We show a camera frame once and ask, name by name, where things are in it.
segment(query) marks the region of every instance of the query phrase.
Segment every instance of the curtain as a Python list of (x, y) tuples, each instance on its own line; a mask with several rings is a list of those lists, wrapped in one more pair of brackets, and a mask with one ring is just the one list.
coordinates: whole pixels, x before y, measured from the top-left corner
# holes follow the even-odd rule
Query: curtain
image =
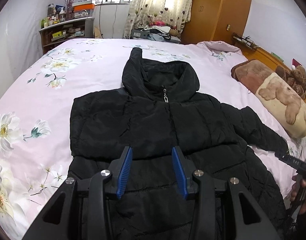
[(190, 20), (192, 0), (133, 0), (127, 17), (124, 38), (129, 39), (133, 27), (163, 21), (181, 33)]

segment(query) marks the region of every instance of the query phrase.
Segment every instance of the bed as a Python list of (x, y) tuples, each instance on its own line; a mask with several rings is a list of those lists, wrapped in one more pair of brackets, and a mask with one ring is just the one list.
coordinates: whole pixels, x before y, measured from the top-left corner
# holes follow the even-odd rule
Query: bed
[[(179, 45), (145, 40), (74, 39), (49, 51), (29, 67), (0, 100), (0, 226), (21, 239), (57, 187), (72, 161), (69, 117), (74, 98), (121, 87), (133, 47), (143, 57), (192, 65), (201, 93), (237, 108), (250, 106), (262, 122), (282, 136), (290, 154), (306, 157), (306, 139), (290, 139), (277, 120), (241, 83), (231, 77), (246, 61), (240, 49), (224, 42)], [(282, 196), (291, 190), (295, 170), (273, 152), (253, 147), (273, 174)]]

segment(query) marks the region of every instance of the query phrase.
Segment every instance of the jacket zipper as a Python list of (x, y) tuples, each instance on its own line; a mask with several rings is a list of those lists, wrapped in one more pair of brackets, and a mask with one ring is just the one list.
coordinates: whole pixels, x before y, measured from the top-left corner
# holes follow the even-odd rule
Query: jacket zipper
[(167, 96), (166, 96), (166, 89), (163, 89), (163, 92), (164, 92), (164, 101), (168, 103), (169, 100), (167, 99)]

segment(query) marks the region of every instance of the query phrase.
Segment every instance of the jacket collar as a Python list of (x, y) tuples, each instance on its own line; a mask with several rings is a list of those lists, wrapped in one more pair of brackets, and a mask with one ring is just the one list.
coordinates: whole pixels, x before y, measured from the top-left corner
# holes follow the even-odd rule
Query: jacket collar
[(189, 100), (200, 88), (192, 66), (183, 61), (159, 62), (143, 59), (142, 49), (133, 48), (122, 75), (122, 83), (131, 96), (169, 102)]

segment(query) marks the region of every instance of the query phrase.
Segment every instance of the hand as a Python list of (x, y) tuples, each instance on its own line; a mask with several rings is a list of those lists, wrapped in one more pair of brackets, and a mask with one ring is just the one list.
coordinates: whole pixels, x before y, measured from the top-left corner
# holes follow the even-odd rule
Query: hand
[[(296, 181), (296, 175), (292, 177), (292, 180)], [(301, 180), (301, 187), (306, 187), (306, 179), (302, 179)], [(291, 191), (291, 197), (290, 197), (290, 201), (294, 201), (296, 198), (297, 192), (296, 192), (296, 183), (293, 184), (292, 186), (292, 191)], [(299, 214), (304, 214), (306, 212), (306, 198), (305, 201), (300, 209)]]

